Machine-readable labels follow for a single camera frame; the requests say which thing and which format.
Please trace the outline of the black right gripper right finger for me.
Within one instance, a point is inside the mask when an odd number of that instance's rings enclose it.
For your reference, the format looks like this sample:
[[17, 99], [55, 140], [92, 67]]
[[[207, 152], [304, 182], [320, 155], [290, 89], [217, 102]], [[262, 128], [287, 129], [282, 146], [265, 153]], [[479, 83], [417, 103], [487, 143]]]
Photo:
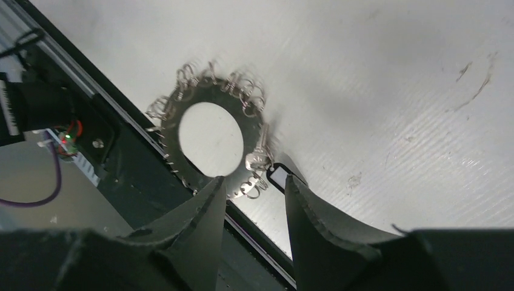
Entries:
[[285, 206], [298, 290], [512, 290], [513, 230], [367, 225], [289, 176]]

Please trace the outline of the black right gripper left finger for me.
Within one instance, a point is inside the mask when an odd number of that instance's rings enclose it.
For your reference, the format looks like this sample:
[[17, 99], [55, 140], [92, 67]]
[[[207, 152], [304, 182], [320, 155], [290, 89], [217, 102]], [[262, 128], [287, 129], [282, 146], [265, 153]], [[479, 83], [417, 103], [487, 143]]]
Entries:
[[224, 178], [135, 230], [1, 233], [2, 290], [214, 290], [226, 208]]

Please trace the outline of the silver key with black tag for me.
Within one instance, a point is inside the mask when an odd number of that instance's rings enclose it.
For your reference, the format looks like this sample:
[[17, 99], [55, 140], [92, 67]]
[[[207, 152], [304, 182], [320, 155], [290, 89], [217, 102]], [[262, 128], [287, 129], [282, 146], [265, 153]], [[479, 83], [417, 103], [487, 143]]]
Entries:
[[259, 198], [261, 191], [269, 188], [267, 178], [271, 185], [285, 194], [285, 182], [293, 172], [285, 164], [274, 162], [271, 151], [267, 147], [269, 124], [261, 127], [258, 141], [252, 152], [245, 156], [245, 167], [251, 172], [250, 178], [243, 182], [240, 191], [249, 199]]

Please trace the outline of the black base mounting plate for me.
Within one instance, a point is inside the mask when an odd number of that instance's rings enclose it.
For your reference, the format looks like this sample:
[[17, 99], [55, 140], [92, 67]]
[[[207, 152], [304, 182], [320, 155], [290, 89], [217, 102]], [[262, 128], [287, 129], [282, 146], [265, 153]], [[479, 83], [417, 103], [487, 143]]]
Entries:
[[[29, 27], [46, 32], [42, 50], [88, 95], [120, 129], [107, 165], [111, 172], [100, 192], [131, 227], [151, 222], [191, 198], [192, 191], [172, 173], [150, 123], [30, 1], [8, 1], [8, 7]], [[245, 216], [227, 202], [222, 236], [218, 290], [295, 290], [291, 260]]]

